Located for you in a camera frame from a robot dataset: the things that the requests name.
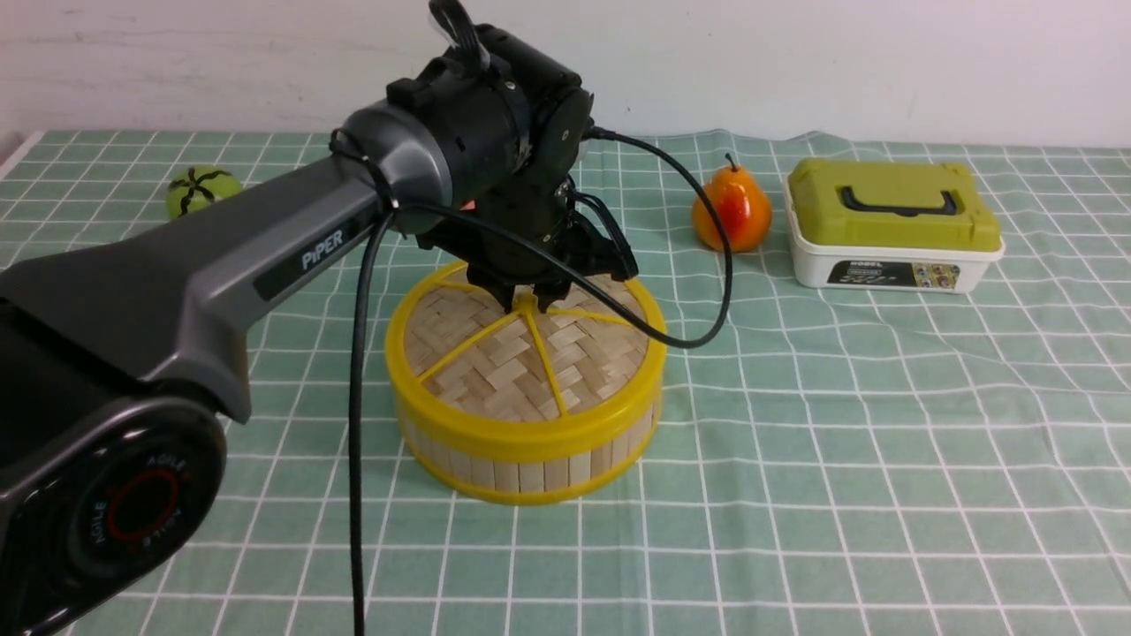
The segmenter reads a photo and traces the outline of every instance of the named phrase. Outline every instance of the red ring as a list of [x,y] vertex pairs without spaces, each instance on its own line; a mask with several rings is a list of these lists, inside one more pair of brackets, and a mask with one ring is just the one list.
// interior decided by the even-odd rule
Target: red ring
[[[128,495],[131,490],[138,487],[138,484],[149,481],[150,479],[161,478],[169,481],[172,487],[173,493],[169,498],[169,504],[165,509],[158,515],[157,521],[149,524],[148,526],[141,528],[138,532],[124,533],[118,528],[118,524],[114,523],[114,516],[118,513],[118,506],[122,502],[122,497]],[[173,514],[173,509],[176,507],[176,500],[180,496],[180,482],[176,481],[176,475],[165,469],[154,469],[152,471],[146,471],[130,481],[126,482],[126,485],[114,495],[113,500],[110,502],[110,512],[106,513],[106,530],[110,535],[119,541],[140,541],[147,535],[153,534],[162,524],[164,524],[170,515]]]

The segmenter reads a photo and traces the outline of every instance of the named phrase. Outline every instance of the woven bamboo lid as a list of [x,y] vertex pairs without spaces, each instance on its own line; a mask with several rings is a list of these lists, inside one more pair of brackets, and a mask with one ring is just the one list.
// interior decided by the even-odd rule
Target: woven bamboo lid
[[[644,317],[608,276],[592,281]],[[576,285],[546,312],[519,291],[504,315],[464,268],[429,290],[409,315],[405,356],[422,386],[472,415],[541,422],[588,411],[621,390],[645,360],[648,337]]]

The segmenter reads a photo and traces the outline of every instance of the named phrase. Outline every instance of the fake pear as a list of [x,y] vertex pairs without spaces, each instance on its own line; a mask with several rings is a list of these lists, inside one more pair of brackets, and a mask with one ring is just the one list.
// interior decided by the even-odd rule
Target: fake pear
[[[729,165],[716,171],[710,182],[703,186],[703,191],[718,213],[731,250],[751,251],[766,239],[774,220],[774,208],[750,171],[736,164],[729,153],[726,161]],[[698,197],[691,206],[691,222],[699,240],[716,251],[723,251],[718,230],[707,206]]]

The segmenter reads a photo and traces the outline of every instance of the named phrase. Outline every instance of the box handle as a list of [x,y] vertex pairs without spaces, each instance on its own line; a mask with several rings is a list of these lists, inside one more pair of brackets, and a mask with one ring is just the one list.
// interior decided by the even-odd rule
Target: box handle
[[862,203],[856,198],[856,194],[853,192],[852,186],[845,186],[840,188],[840,203],[845,205],[848,209],[854,209],[856,212],[886,212],[889,214],[898,214],[899,216],[918,216],[921,214],[938,214],[942,216],[955,216],[958,214],[958,204],[955,203],[955,196],[948,190],[942,190],[942,206],[941,207],[910,207],[910,206],[891,206],[891,205],[871,205]]

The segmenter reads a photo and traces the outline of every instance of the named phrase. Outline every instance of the yellow plastic frame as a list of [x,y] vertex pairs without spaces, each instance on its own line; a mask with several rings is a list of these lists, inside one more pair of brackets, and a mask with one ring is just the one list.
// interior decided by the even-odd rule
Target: yellow plastic frame
[[[464,263],[447,265],[417,283],[394,311],[385,338],[386,364],[397,402],[397,420],[398,423],[402,423],[402,435],[404,435],[406,445],[409,446],[421,465],[438,480],[457,491],[478,499],[506,504],[550,502],[577,497],[601,488],[628,470],[647,448],[655,432],[656,422],[659,420],[664,361],[667,354],[666,345],[650,340],[644,361],[632,379],[615,395],[581,413],[568,414],[535,426],[529,422],[503,422],[460,411],[437,399],[432,393],[424,388],[422,380],[450,361],[450,358],[463,351],[463,347],[454,351],[452,354],[446,356],[431,369],[417,375],[408,364],[405,342],[408,333],[408,320],[425,294],[438,286],[470,289],[470,285],[467,284],[446,281],[464,267],[466,267]],[[636,280],[628,281],[624,285],[639,303],[644,319],[653,327],[666,333],[663,313],[648,290]],[[511,317],[504,317],[495,325],[482,329],[469,341],[486,335],[509,319],[530,320],[533,311],[536,311],[536,308],[533,306],[532,299],[519,299],[517,311]],[[584,316],[630,326],[628,321],[615,315],[597,315],[553,308],[549,312]],[[532,328],[532,334],[535,336],[535,343],[543,362],[549,364],[549,356],[538,332]],[[555,399],[561,405],[560,389],[553,380],[551,380],[551,388]],[[545,492],[498,492],[470,483],[460,483],[451,475],[437,470],[428,459],[422,459],[421,454],[405,435],[403,426],[404,420],[407,419],[429,438],[472,456],[492,462],[528,464],[567,458],[608,444],[639,422],[649,409],[653,409],[653,423],[648,435],[625,461],[581,484]]]

